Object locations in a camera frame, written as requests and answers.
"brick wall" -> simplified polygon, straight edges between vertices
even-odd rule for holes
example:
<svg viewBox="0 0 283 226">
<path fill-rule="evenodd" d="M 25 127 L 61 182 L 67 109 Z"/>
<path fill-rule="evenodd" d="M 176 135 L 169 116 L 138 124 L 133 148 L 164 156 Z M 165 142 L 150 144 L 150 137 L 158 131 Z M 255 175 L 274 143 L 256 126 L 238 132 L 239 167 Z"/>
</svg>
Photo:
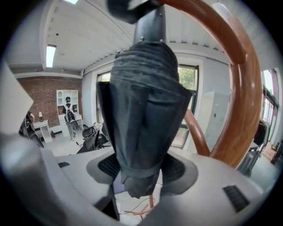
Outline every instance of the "brick wall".
<svg viewBox="0 0 283 226">
<path fill-rule="evenodd" d="M 38 113 L 42 112 L 43 119 L 48 119 L 50 127 L 60 124 L 57 113 L 56 90 L 78 90 L 79 112 L 80 115 L 83 115 L 83 108 L 81 104 L 81 79 L 37 76 L 20 78 L 18 81 L 29 96 L 34 100 L 30 111 L 35 116 L 35 122 L 40 121 Z"/>
</svg>

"tree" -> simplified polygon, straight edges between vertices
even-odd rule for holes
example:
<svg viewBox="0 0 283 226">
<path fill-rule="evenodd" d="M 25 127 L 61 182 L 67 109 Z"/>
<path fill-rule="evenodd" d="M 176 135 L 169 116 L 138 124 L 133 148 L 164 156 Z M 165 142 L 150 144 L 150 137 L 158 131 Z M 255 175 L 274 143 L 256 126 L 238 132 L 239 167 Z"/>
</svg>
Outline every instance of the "tree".
<svg viewBox="0 0 283 226">
<path fill-rule="evenodd" d="M 195 70 L 191 68 L 178 68 L 179 82 L 189 90 L 195 90 Z"/>
</svg>

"white panel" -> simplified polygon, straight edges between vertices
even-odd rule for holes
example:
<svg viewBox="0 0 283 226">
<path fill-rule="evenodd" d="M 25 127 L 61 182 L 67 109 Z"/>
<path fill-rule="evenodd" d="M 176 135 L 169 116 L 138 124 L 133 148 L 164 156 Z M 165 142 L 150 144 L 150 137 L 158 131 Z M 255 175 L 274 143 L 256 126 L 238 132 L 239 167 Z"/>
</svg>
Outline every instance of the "white panel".
<svg viewBox="0 0 283 226">
<path fill-rule="evenodd" d="M 96 78 L 94 78 L 93 73 L 90 72 L 83 76 L 83 85 L 82 85 L 82 107 L 83 107 L 83 118 L 84 123 L 87 126 L 92 126 L 96 120 L 96 112 L 95 115 L 92 114 L 96 109 L 96 102 L 93 101 L 96 99 L 94 86 L 96 85 Z"/>
<path fill-rule="evenodd" d="M 14 77 L 6 62 L 0 62 L 0 132 L 19 133 L 33 100 Z"/>
</svg>

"black pole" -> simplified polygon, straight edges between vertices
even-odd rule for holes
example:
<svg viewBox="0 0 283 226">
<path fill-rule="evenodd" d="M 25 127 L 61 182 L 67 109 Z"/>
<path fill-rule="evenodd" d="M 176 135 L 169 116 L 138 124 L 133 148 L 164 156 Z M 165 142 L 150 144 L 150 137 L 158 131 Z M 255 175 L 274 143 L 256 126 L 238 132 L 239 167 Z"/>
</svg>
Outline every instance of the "black pole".
<svg viewBox="0 0 283 226">
<path fill-rule="evenodd" d="M 151 11 L 136 23 L 133 45 L 139 41 L 166 42 L 166 22 L 164 5 Z"/>
</svg>

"vent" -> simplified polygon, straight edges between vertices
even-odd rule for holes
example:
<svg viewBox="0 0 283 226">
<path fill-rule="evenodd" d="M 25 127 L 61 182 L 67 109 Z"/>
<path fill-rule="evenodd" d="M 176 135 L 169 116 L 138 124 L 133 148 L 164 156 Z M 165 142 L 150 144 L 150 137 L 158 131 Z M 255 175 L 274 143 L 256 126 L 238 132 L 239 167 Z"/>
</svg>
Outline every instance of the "vent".
<svg viewBox="0 0 283 226">
<path fill-rule="evenodd" d="M 224 187 L 223 191 L 227 195 L 237 213 L 249 205 L 249 201 L 237 186 L 233 185 Z"/>
<path fill-rule="evenodd" d="M 60 163 L 58 163 L 58 165 L 59 165 L 60 168 L 63 168 L 65 166 L 69 166 L 70 164 L 67 163 L 67 162 L 60 162 Z"/>
</svg>

